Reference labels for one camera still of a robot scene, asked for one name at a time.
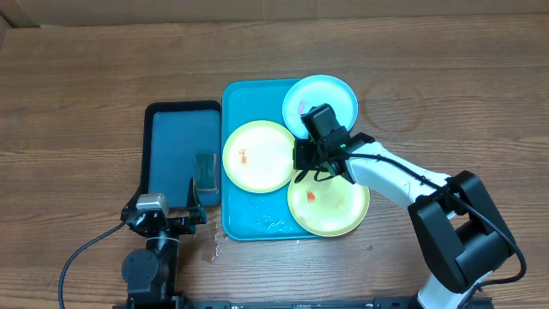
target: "cable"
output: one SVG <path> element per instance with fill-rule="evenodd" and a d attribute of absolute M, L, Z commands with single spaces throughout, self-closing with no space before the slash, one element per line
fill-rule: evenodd
<path fill-rule="evenodd" d="M 82 253 L 84 250 L 86 250 L 89 246 L 95 244 L 96 242 L 102 240 L 103 238 L 109 236 L 110 234 L 116 232 L 117 230 L 119 230 L 120 228 L 122 228 L 124 225 L 126 224 L 126 222 L 122 222 L 120 224 L 118 224 L 117 226 L 115 226 L 113 229 L 111 229 L 110 231 L 100 235 L 99 237 L 93 239 L 93 240 L 90 240 L 87 244 L 83 245 L 82 247 L 80 247 L 80 249 L 76 250 L 75 253 L 72 254 L 72 256 L 69 257 L 69 260 L 67 261 L 67 263 L 65 264 L 65 267 L 63 267 L 63 271 L 61 272 L 61 277 L 59 278 L 59 288 L 57 290 L 58 292 L 58 297 L 59 297 L 59 307 L 61 309 L 65 309 L 65 304 L 63 302 L 63 281 L 65 280 L 65 275 L 67 275 L 67 270 L 69 269 L 69 266 L 70 264 L 72 263 L 72 261 L 80 254 Z"/>
<path fill-rule="evenodd" d="M 512 282 L 517 282 L 519 280 L 521 280 L 524 275 L 526 274 L 526 269 L 527 269 L 527 265 L 526 265 L 526 258 L 524 257 L 524 254 L 522 254 L 522 251 L 521 249 L 519 249 L 519 247 L 513 243 L 508 237 L 507 235 L 505 235 L 498 227 L 496 227 L 490 220 L 488 220 L 486 217 L 484 217 L 481 213 L 479 213 L 476 209 L 474 209 L 473 207 L 471 207 L 471 205 L 465 203 L 464 201 L 462 201 L 459 197 L 457 197 L 456 195 L 452 194 L 451 192 L 449 192 L 447 189 L 441 187 L 440 185 L 437 185 L 433 182 L 431 182 L 429 179 L 427 179 L 425 176 L 421 176 L 419 175 L 418 173 L 414 172 L 413 170 L 411 170 L 410 168 L 404 166 L 403 164 L 401 164 L 399 161 L 395 161 L 393 159 L 390 159 L 390 158 L 386 158 L 380 154 L 348 154 L 348 155 L 345 155 L 345 156 L 342 156 L 342 157 L 335 157 L 335 158 L 330 158 L 331 160 L 337 160 L 337 159 L 349 159 L 349 158 L 352 158 L 352 157 L 355 157 L 355 158 L 366 158 L 366 159 L 373 159 L 373 160 L 379 160 L 379 161 L 385 161 L 385 162 L 388 162 L 398 168 L 400 168 L 402 171 L 410 174 L 411 176 L 413 176 L 414 178 L 420 180 L 421 182 L 423 182 L 424 184 L 426 185 L 429 185 L 431 188 L 433 189 L 436 189 L 437 191 L 440 191 L 442 194 L 444 194 L 446 197 L 448 198 L 451 198 L 454 202 L 457 202 L 459 203 L 462 207 L 464 207 L 470 214 L 473 214 L 475 217 L 479 218 L 480 220 L 482 220 L 485 224 L 489 225 L 491 228 L 493 228 L 493 230 L 499 234 L 499 236 L 501 236 L 501 238 L 504 239 L 504 241 L 507 243 L 507 245 L 512 249 L 512 251 L 516 254 L 516 256 L 518 257 L 518 260 L 521 264 L 521 269 L 519 270 L 518 274 L 512 276 L 512 277 L 509 277 L 509 278 L 504 278 L 504 279 L 494 279 L 494 280 L 488 280 L 488 281 L 485 281 L 485 282 L 477 282 L 475 283 L 471 289 L 470 289 L 470 292 L 469 292 L 469 295 L 464 298 L 462 300 L 462 302 L 458 305 L 458 308 L 463 308 L 472 298 L 473 298 L 473 295 L 474 293 L 477 291 L 477 290 L 482 290 L 483 287 L 485 286 L 489 286 L 489 285 L 493 285 L 493 284 L 505 284 L 505 283 L 512 283 Z"/>
<path fill-rule="evenodd" d="M 305 176 L 307 176 L 307 173 L 316 165 L 315 159 L 317 158 L 317 154 L 318 152 L 315 152 L 313 154 L 311 162 L 309 162 L 309 165 L 307 166 L 306 169 L 304 169 L 299 173 L 298 177 L 296 177 L 295 180 L 293 181 L 294 183 L 298 184 L 301 180 L 303 180 Z"/>

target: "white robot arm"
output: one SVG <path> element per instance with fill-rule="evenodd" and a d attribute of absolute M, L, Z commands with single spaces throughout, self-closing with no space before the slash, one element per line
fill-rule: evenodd
<path fill-rule="evenodd" d="M 382 155 L 399 161 L 402 165 L 440 186 L 446 185 L 446 179 L 449 178 L 447 174 L 428 171 L 390 153 L 380 142 L 367 143 L 353 153 Z M 347 170 L 355 183 L 381 193 L 404 210 L 415 203 L 418 197 L 429 196 L 436 191 L 386 161 L 350 158 L 347 160 Z M 454 211 L 447 214 L 448 219 L 452 219 L 454 216 Z M 484 280 L 489 274 L 490 272 L 486 273 L 478 282 Z M 425 309 L 455 309 L 469 295 L 469 292 L 470 289 L 462 294 L 452 293 L 434 275 L 430 275 L 425 286 L 418 292 L 417 301 Z"/>
<path fill-rule="evenodd" d="M 474 174 L 455 177 L 435 173 L 391 154 L 371 136 L 350 137 L 328 104 L 301 116 L 308 140 L 296 140 L 294 167 L 305 174 L 329 172 L 351 183 L 368 186 L 410 214 L 424 260 L 432 272 L 415 298 L 417 308 L 454 309 L 468 302 L 475 290 L 489 284 L 514 282 L 526 272 L 526 262 L 486 188 Z M 456 215 L 469 221 L 454 229 Z M 485 281 L 515 254 L 521 272 L 508 279 Z"/>

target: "plastic tray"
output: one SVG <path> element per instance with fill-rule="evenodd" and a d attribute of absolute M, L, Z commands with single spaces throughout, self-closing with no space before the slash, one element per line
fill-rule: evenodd
<path fill-rule="evenodd" d="M 217 154 L 217 192 L 198 193 L 203 206 L 221 200 L 221 106 L 218 102 L 161 102 L 145 111 L 140 193 L 163 193 L 170 208 L 184 208 L 195 155 Z"/>
<path fill-rule="evenodd" d="M 223 93 L 221 144 L 240 125 L 268 120 L 284 125 L 282 102 L 300 79 L 235 82 Z M 238 188 L 221 169 L 221 217 L 226 234 L 236 240 L 315 238 L 292 217 L 287 203 L 288 185 L 270 193 L 249 193 Z"/>

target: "food residue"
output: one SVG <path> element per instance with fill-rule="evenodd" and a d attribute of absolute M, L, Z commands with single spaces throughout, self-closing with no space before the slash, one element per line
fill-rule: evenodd
<path fill-rule="evenodd" d="M 240 149 L 238 153 L 240 154 L 240 164 L 245 165 L 248 162 L 248 158 L 246 157 L 246 149 Z"/>
<path fill-rule="evenodd" d="M 305 101 L 305 100 L 301 100 L 299 102 L 299 106 L 298 106 L 298 115 L 299 116 L 303 115 L 303 111 L 305 110 L 306 105 L 307 105 L 307 101 Z"/>
<path fill-rule="evenodd" d="M 315 197 L 315 194 L 313 192 L 307 190 L 307 202 L 308 203 L 314 203 L 316 200 L 317 200 L 317 198 Z"/>

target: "wooden table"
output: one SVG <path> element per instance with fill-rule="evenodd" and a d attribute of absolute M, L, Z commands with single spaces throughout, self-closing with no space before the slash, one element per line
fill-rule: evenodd
<path fill-rule="evenodd" d="M 486 294 L 500 308 L 547 307 L 548 15 L 9 30 L 0 307 L 58 308 L 63 264 L 118 224 L 137 187 L 148 104 L 220 101 L 234 81 L 314 74 L 354 89 L 355 132 L 423 167 L 477 173 L 529 266 L 524 280 Z M 410 295 L 429 274 L 407 214 L 373 192 L 364 222 L 337 239 L 240 243 L 225 237 L 219 209 L 209 213 L 181 246 L 178 286 L 195 300 Z M 124 229 L 81 254 L 65 281 L 67 307 L 124 301 L 121 263 L 142 247 Z M 513 257 L 494 277 L 518 268 Z"/>

